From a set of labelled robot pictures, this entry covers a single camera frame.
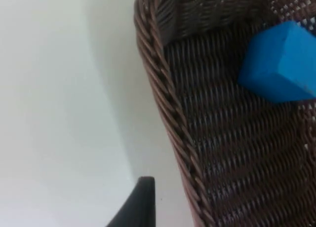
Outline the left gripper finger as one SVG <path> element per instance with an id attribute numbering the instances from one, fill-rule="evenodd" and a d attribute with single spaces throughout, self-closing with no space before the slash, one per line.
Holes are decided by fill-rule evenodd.
<path id="1" fill-rule="evenodd" d="M 155 227 L 156 189 L 154 177 L 140 177 L 126 202 L 107 227 Z"/>

